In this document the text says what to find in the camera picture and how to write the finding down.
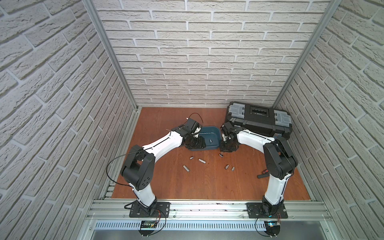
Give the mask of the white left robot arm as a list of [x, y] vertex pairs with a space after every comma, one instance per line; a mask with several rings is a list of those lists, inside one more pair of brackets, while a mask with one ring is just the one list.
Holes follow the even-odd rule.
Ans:
[[155, 207], [157, 198], [151, 187], [156, 162], [168, 152], [179, 147], [189, 150], [206, 147], [200, 135], [202, 125], [188, 118], [187, 121], [171, 129], [164, 137], [145, 146], [133, 146], [121, 168], [121, 176], [132, 187], [137, 201], [144, 208]]

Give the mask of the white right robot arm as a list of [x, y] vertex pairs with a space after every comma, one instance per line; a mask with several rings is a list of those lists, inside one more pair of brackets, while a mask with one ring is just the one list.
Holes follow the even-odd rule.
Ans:
[[232, 153], [240, 145], [249, 146], [264, 154], [266, 168], [270, 174], [263, 204], [269, 208], [278, 207], [284, 201], [284, 192], [289, 178], [298, 165], [288, 141], [281, 137], [266, 137], [226, 122], [221, 126], [221, 152]]

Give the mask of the teal plastic storage box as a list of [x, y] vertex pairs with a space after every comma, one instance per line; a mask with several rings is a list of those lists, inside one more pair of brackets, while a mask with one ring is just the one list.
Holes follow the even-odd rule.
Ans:
[[216, 150], [220, 147], [222, 134], [219, 128], [214, 126], [202, 127], [199, 136], [204, 138], [206, 144], [206, 146], [201, 149], [202, 151]]

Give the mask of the black grey toolbox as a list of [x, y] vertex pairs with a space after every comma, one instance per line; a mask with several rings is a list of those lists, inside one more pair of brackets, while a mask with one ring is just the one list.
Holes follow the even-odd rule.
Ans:
[[225, 122], [263, 136], [281, 136], [286, 140], [293, 132], [292, 119], [288, 112], [240, 102], [230, 102]]

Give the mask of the red black screwdriver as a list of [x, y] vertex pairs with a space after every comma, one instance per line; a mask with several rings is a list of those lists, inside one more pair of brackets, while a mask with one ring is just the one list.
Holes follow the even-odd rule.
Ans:
[[268, 170], [264, 170], [262, 171], [262, 173], [260, 175], [257, 176], [258, 179], [262, 179], [262, 178], [266, 178], [270, 175], [269, 171]]

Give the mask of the right controller board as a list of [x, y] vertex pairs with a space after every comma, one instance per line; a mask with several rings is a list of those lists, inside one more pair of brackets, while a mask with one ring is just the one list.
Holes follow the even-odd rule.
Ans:
[[279, 222], [264, 222], [265, 224], [265, 234], [270, 238], [277, 238], [278, 234], [281, 231], [281, 225]]

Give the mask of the controller board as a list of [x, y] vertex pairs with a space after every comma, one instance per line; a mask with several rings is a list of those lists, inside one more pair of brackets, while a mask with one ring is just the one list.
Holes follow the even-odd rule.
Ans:
[[148, 237], [155, 233], [158, 228], [158, 221], [143, 220], [140, 223], [139, 233], [142, 237]]
[[278, 234], [281, 231], [281, 225], [279, 222], [264, 222], [265, 224], [265, 234], [270, 238], [277, 238]]

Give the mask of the left controller board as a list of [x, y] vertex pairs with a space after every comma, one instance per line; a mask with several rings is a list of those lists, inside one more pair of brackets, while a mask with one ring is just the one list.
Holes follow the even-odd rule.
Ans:
[[139, 233], [142, 237], [148, 237], [155, 233], [158, 228], [158, 221], [143, 220], [140, 223]]

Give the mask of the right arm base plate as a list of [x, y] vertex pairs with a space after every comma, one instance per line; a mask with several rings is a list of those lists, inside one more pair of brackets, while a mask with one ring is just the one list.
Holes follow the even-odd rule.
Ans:
[[268, 202], [251, 202], [246, 203], [247, 212], [250, 219], [272, 218], [272, 219], [287, 219], [288, 213], [284, 203], [270, 205]]

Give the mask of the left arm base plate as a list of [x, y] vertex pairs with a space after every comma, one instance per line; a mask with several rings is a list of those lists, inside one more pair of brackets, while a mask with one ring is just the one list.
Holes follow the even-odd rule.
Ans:
[[170, 202], [154, 202], [151, 206], [145, 207], [138, 201], [130, 205], [130, 218], [168, 218], [170, 213]]

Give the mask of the aluminium floor rail left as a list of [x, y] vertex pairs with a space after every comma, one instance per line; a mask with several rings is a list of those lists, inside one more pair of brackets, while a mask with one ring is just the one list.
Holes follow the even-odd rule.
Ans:
[[[131, 139], [133, 137], [137, 122], [139, 120], [139, 116], [141, 113], [142, 107], [138, 107], [137, 111], [133, 111], [129, 121], [126, 125], [126, 128], [124, 129], [124, 134], [120, 138], [119, 147], [117, 148], [116, 154], [113, 157], [116, 158], [110, 165], [109, 165], [109, 175], [114, 181], [118, 181], [118, 177], [120, 176], [120, 170], [122, 167], [122, 164], [124, 163], [124, 156], [128, 151]], [[109, 178], [106, 179], [106, 181], [103, 184], [102, 190], [99, 194], [99, 200], [104, 200], [105, 198], [111, 198], [112, 193], [115, 188], [115, 183], [110, 180]]]

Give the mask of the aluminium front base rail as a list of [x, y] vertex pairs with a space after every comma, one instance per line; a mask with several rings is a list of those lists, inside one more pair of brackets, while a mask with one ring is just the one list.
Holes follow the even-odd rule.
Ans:
[[250, 219], [246, 203], [251, 201], [198, 201], [198, 200], [160, 200], [170, 202], [168, 218], [130, 218], [130, 199], [94, 200], [86, 214], [86, 220], [78, 235], [79, 240], [91, 239], [97, 230], [139, 231], [143, 220], [158, 221], [155, 230], [164, 231], [259, 231], [265, 233], [264, 222], [279, 222], [281, 231], [289, 223], [320, 224], [320, 233], [327, 240], [339, 240], [341, 235], [325, 204], [310, 201], [286, 201], [287, 219]]

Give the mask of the aluminium corner post left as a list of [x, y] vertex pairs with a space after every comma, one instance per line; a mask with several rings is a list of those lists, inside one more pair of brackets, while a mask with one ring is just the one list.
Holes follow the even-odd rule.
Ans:
[[98, 11], [96, 9], [96, 6], [94, 5], [94, 2], [91, 0], [84, 0], [84, 5], [87, 9], [87, 12], [90, 16], [90, 19], [92, 20], [94, 27], [100, 37], [101, 43], [103, 44], [106, 53], [112, 63], [112, 66], [118, 76], [118, 79], [120, 83], [123, 86], [123, 89], [128, 97], [128, 100], [130, 101], [131, 106], [135, 111], [138, 110], [138, 105], [134, 99], [134, 96], [129, 88], [129, 85], [127, 83], [127, 80], [125, 78], [125, 75], [123, 73], [122, 67], [118, 61], [117, 55], [113, 49], [113, 46], [110, 42], [110, 39], [108, 38], [107, 32], [104, 28], [103, 22], [98, 14]]

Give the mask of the aluminium corner post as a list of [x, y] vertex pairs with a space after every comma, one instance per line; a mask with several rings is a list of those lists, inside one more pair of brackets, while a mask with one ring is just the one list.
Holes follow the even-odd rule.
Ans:
[[307, 44], [305, 45], [301, 55], [299, 56], [298, 61], [296, 62], [292, 71], [290, 72], [290, 74], [289, 74], [285, 84], [283, 85], [280, 93], [278, 94], [278, 96], [277, 96], [277, 98], [273, 104], [273, 108], [276, 108], [278, 106], [280, 100], [284, 96], [288, 87], [291, 85], [292, 81], [294, 80], [296, 74], [301, 69], [301, 67], [304, 64], [304, 62], [306, 61], [307, 57], [312, 52], [312, 50], [315, 47], [316, 43], [318, 42], [320, 36], [322, 35], [324, 29], [328, 26], [329, 22], [331, 21], [333, 15], [335, 14], [335, 12], [338, 9], [341, 2], [342, 2], [342, 0], [332, 0], [329, 2], [323, 16], [321, 17], [321, 19], [320, 19], [319, 23], [317, 24], [314, 32], [312, 33]]
[[128, 97], [128, 100], [130, 101], [131, 106], [135, 111], [138, 110], [138, 105], [134, 99], [134, 96], [129, 88], [129, 85], [127, 83], [127, 80], [125, 78], [125, 75], [123, 73], [122, 67], [118, 61], [117, 55], [113, 49], [113, 46], [110, 42], [110, 39], [108, 38], [107, 32], [104, 28], [103, 22], [98, 14], [98, 11], [96, 9], [96, 6], [94, 5], [94, 2], [91, 0], [84, 0], [84, 5], [87, 9], [87, 12], [90, 16], [90, 19], [92, 20], [94, 27], [100, 37], [101, 43], [103, 44], [106, 53], [112, 63], [112, 66], [118, 76], [118, 79], [120, 83], [123, 86], [123, 89]]

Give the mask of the aluminium corner post right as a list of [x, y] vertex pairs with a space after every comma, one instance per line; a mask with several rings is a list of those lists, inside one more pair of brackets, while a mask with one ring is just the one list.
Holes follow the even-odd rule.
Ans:
[[332, 0], [329, 2], [323, 16], [321, 17], [321, 19], [320, 19], [319, 23], [317, 24], [314, 32], [312, 33], [307, 44], [305, 45], [301, 55], [299, 56], [298, 61], [296, 62], [292, 71], [290, 72], [290, 74], [289, 74], [285, 84], [283, 85], [280, 93], [278, 94], [278, 96], [277, 96], [277, 98], [273, 104], [273, 108], [276, 108], [278, 106], [280, 100], [284, 96], [288, 87], [291, 85], [292, 81], [294, 80], [296, 74], [301, 69], [301, 67], [304, 64], [304, 62], [306, 61], [307, 57], [312, 52], [312, 50], [315, 47], [316, 43], [318, 42], [320, 36], [322, 35], [324, 29], [328, 26], [329, 22], [331, 21], [333, 15], [335, 14], [335, 12], [338, 9], [341, 2], [342, 2], [342, 0]]

